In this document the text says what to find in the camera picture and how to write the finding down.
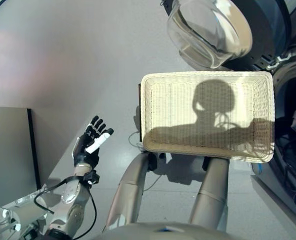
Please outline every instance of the metal leg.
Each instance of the metal leg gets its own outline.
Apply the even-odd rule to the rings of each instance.
[[[227,205],[229,160],[213,157],[194,202],[189,223],[217,229]]]
[[[140,153],[128,166],[114,195],[106,221],[106,230],[137,221],[149,161],[155,158],[152,153]]]

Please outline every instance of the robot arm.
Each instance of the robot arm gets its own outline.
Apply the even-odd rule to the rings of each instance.
[[[83,222],[85,205],[89,197],[91,197],[95,212],[97,212],[90,188],[92,184],[99,182],[99,176],[95,171],[99,161],[99,147],[114,132],[111,128],[104,130],[105,127],[103,120],[95,116],[86,127],[83,135],[77,138],[71,154],[74,161],[73,176],[65,180],[66,188],[53,213],[46,234],[41,238],[42,240],[72,240]]]

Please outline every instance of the gray cabinet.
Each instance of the gray cabinet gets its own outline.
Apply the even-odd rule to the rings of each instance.
[[[29,111],[0,107],[0,207],[36,191],[40,185]]]

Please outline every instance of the washing machine door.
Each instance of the washing machine door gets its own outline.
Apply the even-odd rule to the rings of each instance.
[[[287,49],[292,36],[290,13],[296,13],[296,0],[163,0],[162,4],[169,14],[171,40],[196,70],[221,65],[236,71],[265,70]]]

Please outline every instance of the wicker basket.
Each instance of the wicker basket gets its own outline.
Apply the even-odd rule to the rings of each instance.
[[[271,160],[275,106],[267,72],[196,71],[146,75],[141,135],[151,152]]]

